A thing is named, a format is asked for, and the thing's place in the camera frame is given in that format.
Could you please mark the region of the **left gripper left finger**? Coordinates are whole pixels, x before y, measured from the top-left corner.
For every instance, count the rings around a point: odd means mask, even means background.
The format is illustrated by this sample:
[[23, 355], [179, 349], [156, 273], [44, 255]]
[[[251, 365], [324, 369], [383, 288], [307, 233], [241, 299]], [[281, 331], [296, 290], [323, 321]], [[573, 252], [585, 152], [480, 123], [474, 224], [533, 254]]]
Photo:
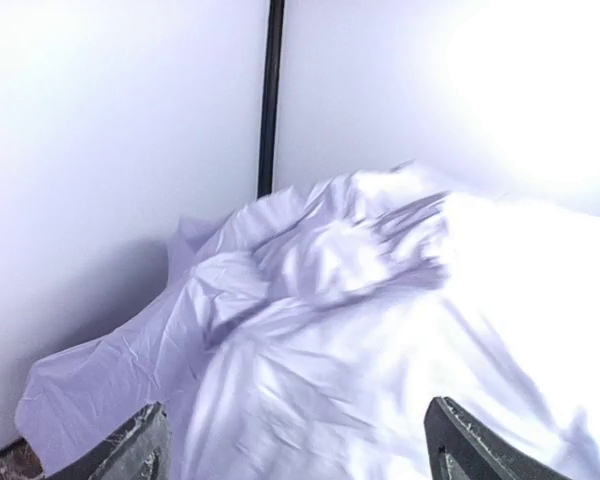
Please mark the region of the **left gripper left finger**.
[[171, 429], [164, 407], [147, 404], [53, 480], [166, 480]]

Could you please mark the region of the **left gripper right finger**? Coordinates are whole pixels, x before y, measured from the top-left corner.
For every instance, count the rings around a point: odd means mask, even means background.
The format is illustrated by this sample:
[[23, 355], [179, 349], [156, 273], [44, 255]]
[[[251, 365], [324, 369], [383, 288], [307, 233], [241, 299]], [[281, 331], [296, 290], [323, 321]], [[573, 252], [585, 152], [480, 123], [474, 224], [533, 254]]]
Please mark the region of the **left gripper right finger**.
[[437, 396], [424, 429], [431, 477], [442, 479], [564, 479], [544, 461], [551, 437], [535, 426], [483, 423], [453, 398]]

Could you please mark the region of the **lavender folding umbrella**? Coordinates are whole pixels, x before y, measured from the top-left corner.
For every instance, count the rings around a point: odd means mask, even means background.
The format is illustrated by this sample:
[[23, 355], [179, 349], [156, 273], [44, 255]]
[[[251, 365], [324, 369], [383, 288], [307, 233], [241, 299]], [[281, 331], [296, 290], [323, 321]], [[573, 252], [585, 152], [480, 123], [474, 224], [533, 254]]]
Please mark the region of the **lavender folding umbrella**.
[[158, 402], [174, 479], [425, 479], [437, 396], [600, 479], [600, 217], [411, 163], [186, 219], [166, 289], [37, 361], [15, 424], [50, 474]]

